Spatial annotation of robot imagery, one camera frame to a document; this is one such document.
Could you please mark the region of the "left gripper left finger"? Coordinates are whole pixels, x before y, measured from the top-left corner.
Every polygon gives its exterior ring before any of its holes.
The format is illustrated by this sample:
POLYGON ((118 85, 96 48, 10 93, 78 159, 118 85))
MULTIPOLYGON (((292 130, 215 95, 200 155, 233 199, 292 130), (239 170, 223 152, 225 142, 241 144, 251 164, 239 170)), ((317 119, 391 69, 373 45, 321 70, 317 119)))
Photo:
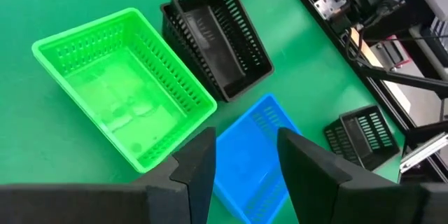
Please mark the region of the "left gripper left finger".
POLYGON ((208 127, 126 184, 8 184, 2 223, 206 223, 216 173, 208 127))

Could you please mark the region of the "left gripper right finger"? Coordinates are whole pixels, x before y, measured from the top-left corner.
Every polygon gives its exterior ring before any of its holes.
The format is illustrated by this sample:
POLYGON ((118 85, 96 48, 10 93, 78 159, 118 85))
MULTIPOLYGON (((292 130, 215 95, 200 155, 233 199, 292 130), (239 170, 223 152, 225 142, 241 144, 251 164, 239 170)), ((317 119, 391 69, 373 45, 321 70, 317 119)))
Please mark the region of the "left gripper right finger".
POLYGON ((445 183, 394 183, 285 127, 277 151, 300 224, 447 223, 445 183))

